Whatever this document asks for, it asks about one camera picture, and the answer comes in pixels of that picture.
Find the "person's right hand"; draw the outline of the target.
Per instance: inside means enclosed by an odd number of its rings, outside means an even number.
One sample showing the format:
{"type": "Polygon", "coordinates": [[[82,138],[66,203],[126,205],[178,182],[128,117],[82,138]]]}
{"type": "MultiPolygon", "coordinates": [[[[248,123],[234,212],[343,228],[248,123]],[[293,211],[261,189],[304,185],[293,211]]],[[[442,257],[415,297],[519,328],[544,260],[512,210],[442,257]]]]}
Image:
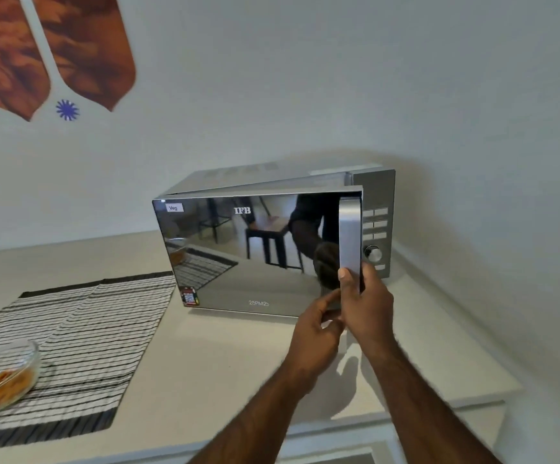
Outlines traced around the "person's right hand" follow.
{"type": "Polygon", "coordinates": [[[344,323],[368,359],[389,356],[397,346],[393,331],[394,297],[378,277],[374,266],[362,262],[359,302],[344,323]]]}

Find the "person's left hand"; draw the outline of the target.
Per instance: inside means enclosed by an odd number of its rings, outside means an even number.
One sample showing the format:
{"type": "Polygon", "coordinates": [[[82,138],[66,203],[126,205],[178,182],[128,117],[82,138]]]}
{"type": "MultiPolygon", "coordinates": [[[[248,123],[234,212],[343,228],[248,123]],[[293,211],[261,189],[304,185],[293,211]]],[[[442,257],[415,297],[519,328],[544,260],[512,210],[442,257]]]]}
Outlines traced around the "person's left hand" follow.
{"type": "Polygon", "coordinates": [[[340,289],[315,299],[300,315],[282,362],[282,370],[300,387],[310,390],[338,353],[342,333],[322,328],[322,314],[340,300],[340,289]]]}

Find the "mirrored microwave door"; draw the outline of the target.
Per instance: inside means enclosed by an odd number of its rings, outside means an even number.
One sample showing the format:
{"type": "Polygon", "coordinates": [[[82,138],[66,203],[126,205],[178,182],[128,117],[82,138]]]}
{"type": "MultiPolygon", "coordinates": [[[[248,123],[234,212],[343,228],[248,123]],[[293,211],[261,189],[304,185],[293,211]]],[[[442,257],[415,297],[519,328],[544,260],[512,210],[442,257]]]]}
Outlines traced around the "mirrored microwave door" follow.
{"type": "Polygon", "coordinates": [[[199,307],[298,317],[360,274],[362,186],[254,185],[171,193],[152,201],[178,288],[199,307]],[[169,213],[165,202],[181,202],[169,213]]]}

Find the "person's left forearm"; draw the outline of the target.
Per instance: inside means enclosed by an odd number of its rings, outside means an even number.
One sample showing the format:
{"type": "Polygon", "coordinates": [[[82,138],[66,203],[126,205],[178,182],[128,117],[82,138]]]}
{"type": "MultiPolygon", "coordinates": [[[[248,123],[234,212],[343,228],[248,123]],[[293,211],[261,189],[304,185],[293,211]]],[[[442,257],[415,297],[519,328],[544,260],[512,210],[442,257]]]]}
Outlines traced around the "person's left forearm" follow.
{"type": "Polygon", "coordinates": [[[284,361],[187,464],[274,464],[299,402],[325,368],[284,361]]]}

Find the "person's right forearm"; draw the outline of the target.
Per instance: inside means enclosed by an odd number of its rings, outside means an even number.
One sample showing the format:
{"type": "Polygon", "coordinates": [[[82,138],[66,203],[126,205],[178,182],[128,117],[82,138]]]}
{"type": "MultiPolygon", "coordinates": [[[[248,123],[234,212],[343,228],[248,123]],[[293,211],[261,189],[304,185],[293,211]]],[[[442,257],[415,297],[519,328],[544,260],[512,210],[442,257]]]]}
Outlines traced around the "person's right forearm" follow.
{"type": "Polygon", "coordinates": [[[502,464],[438,396],[393,335],[358,338],[407,464],[502,464]]]}

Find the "silver microwave oven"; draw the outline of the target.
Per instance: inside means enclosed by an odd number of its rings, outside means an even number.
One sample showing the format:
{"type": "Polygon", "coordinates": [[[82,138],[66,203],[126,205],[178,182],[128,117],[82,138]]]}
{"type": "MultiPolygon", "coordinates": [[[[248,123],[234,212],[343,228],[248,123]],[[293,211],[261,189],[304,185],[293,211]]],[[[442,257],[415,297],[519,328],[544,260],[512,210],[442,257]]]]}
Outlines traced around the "silver microwave oven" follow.
{"type": "Polygon", "coordinates": [[[373,244],[383,251],[381,263],[372,264],[382,278],[390,275],[395,193],[394,169],[377,163],[351,159],[334,161],[285,160],[196,171],[161,195],[201,192],[240,186],[322,186],[336,183],[362,186],[362,261],[365,247],[373,244]]]}

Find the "black white striped placemat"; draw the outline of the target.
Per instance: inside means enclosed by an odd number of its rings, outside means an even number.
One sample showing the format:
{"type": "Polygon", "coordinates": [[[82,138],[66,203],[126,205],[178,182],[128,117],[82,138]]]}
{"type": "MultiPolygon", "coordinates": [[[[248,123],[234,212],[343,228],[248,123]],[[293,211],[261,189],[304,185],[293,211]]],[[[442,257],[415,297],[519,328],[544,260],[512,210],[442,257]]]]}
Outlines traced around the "black white striped placemat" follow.
{"type": "Polygon", "coordinates": [[[0,346],[32,340],[36,385],[0,411],[0,448],[111,427],[170,303],[171,272],[27,291],[0,309],[0,346]]]}

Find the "clear glass bowl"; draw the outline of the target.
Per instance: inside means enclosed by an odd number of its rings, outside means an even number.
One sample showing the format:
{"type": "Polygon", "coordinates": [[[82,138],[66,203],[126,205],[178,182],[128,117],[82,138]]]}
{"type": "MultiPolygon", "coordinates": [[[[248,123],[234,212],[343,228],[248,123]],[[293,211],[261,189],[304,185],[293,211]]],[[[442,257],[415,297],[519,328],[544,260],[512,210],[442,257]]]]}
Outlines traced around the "clear glass bowl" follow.
{"type": "Polygon", "coordinates": [[[36,373],[37,382],[40,368],[41,354],[36,342],[32,340],[17,340],[0,346],[0,373],[7,370],[30,369],[36,373]]]}

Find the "brown leaf-shaped wall decal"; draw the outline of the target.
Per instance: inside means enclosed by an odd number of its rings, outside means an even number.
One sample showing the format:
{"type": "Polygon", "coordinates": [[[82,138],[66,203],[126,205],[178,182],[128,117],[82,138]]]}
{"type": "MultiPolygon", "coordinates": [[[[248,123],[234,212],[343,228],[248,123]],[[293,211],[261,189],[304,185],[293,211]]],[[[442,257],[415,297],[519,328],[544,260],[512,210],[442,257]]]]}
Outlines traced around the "brown leaf-shaped wall decal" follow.
{"type": "Polygon", "coordinates": [[[0,0],[0,109],[30,122],[51,80],[20,0],[0,0]]]}
{"type": "Polygon", "coordinates": [[[129,93],[137,69],[117,0],[33,0],[60,77],[108,111],[129,93]]]}

